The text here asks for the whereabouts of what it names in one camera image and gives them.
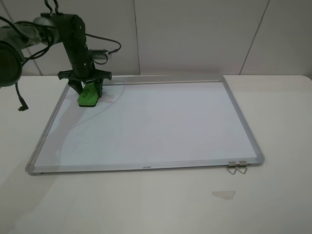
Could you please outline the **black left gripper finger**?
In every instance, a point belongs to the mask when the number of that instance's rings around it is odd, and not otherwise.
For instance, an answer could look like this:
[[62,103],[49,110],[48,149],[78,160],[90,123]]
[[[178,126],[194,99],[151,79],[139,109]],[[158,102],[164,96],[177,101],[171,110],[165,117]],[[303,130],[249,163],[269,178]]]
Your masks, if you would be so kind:
[[102,97],[103,79],[95,80],[94,87],[95,87],[98,97]]

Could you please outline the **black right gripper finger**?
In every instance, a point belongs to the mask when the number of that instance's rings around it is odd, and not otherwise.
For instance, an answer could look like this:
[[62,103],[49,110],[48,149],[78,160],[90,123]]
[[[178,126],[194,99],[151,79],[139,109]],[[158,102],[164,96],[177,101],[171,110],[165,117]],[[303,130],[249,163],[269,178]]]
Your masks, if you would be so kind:
[[82,93],[83,91],[83,87],[80,81],[76,81],[76,80],[68,80],[68,85],[75,90],[79,95]]

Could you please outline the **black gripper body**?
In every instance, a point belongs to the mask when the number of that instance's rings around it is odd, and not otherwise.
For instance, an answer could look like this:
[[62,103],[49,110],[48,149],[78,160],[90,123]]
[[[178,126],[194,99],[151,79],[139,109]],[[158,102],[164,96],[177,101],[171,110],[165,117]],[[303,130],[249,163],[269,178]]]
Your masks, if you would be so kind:
[[69,82],[89,82],[100,79],[112,79],[112,73],[107,71],[102,71],[98,69],[91,69],[88,71],[82,70],[68,70],[61,71],[58,73],[58,78],[67,79]]

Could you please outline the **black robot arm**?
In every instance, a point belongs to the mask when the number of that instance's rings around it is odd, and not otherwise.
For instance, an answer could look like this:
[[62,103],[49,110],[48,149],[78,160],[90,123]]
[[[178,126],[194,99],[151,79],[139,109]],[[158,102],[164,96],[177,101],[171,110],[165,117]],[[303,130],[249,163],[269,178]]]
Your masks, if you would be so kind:
[[23,65],[38,57],[34,54],[26,58],[23,49],[42,43],[46,45],[42,53],[46,53],[53,45],[62,43],[72,69],[59,72],[58,78],[67,79],[78,94],[83,83],[92,83],[98,96],[102,96],[103,81],[111,80],[112,74],[95,68],[96,56],[105,55],[105,51],[88,49],[86,36],[85,24],[78,15],[42,13],[33,22],[8,22],[0,29],[0,85],[16,84]]

